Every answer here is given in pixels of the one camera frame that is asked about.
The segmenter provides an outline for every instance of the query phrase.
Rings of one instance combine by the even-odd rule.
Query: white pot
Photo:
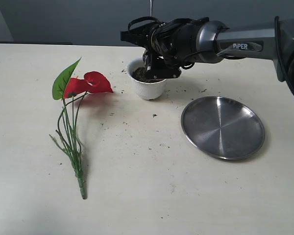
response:
[[[132,74],[139,67],[144,67],[144,62],[142,58],[137,58],[131,61],[130,63],[128,63],[126,68],[127,74],[132,80],[132,86],[135,93],[140,98],[145,100],[156,99],[159,96],[161,96],[165,90],[167,80],[164,79],[160,82],[154,82],[154,83],[137,81],[136,79],[132,77]]]

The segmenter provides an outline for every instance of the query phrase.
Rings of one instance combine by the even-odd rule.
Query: dirt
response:
[[[138,69],[136,69],[133,74],[132,74],[133,78],[137,81],[140,82],[147,82],[147,83],[155,83],[155,82],[160,82],[162,80],[160,79],[148,79],[146,78],[146,69],[143,67],[139,67]]]

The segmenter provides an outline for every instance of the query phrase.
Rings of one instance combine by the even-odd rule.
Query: stainless steel plate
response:
[[[265,141],[259,117],[240,102],[225,97],[208,96],[192,101],[184,109],[181,122],[189,141],[216,158],[250,157]]]

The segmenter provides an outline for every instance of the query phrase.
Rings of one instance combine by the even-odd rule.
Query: white table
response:
[[[142,53],[0,45],[0,235],[294,235],[294,97],[273,63],[196,64],[144,101],[121,72]],[[100,71],[115,91],[90,95],[80,110],[87,200],[49,138],[62,105],[53,81],[80,56],[75,74]],[[259,115],[267,138],[256,157],[220,161],[187,141],[181,113],[207,95]]]

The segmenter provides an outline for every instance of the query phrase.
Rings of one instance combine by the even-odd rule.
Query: anthurium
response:
[[[80,192],[83,199],[86,199],[87,195],[83,182],[83,169],[82,169],[82,143],[77,137],[76,124],[77,116],[80,105],[87,95],[87,93],[113,93],[110,82],[107,78],[97,71],[88,72],[84,75],[84,79],[74,78],[72,76],[74,69],[79,63],[80,59],[72,65],[63,70],[56,78],[52,86],[52,97],[55,100],[62,100],[63,107],[58,118],[57,129],[61,143],[58,143],[57,139],[50,135],[56,146],[64,152],[71,160],[72,167],[77,177],[77,181],[80,187]],[[76,111],[74,111],[74,102],[80,99]],[[68,105],[72,105],[72,113],[69,115]]]

